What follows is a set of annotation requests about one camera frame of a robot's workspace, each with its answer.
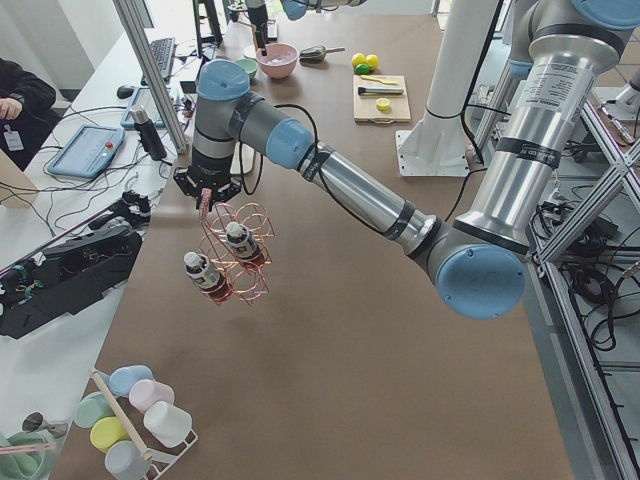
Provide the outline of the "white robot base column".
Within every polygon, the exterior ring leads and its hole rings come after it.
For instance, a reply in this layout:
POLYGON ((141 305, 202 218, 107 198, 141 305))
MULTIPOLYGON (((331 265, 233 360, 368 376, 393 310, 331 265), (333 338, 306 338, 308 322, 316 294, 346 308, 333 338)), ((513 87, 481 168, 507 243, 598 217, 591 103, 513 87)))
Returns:
POLYGON ((484 45, 500 15, 497 0, 453 1, 431 82, 425 113, 412 130, 396 132, 399 172, 404 177, 463 177, 467 137, 461 124, 467 94, 484 45))

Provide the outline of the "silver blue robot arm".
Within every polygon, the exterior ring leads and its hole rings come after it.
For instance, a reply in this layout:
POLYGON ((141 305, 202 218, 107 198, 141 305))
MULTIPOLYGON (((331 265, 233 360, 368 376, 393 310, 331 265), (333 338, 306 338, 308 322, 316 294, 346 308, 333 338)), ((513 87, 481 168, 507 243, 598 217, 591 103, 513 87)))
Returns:
POLYGON ((513 45, 527 74, 523 94, 470 209, 452 223, 421 212, 320 141, 225 59, 201 70, 191 162, 176 182, 199 206, 228 200, 240 191, 234 149, 246 144, 400 245, 450 309, 480 320, 502 316, 525 289, 525 228, 536 201, 594 81, 617 64, 638 24, 635 1, 536 1, 524 11, 513 45))

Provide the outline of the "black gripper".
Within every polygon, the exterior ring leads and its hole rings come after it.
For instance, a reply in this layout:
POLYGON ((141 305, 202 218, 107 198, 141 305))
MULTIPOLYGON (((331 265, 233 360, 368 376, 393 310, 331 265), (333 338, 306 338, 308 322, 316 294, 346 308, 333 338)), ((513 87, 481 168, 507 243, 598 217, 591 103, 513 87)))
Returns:
POLYGON ((211 158, 198 150, 192 150, 191 164, 186 168, 177 168, 173 179, 180 190, 200 208, 203 190, 211 191, 211 204, 225 203, 241 191, 241 184, 231 176, 233 155, 211 158))
POLYGON ((246 13, 250 24, 255 28, 255 40, 257 49, 261 55, 267 54, 268 44, 268 10, 264 0, 229 1, 227 5, 232 22, 240 20, 240 14, 246 13))

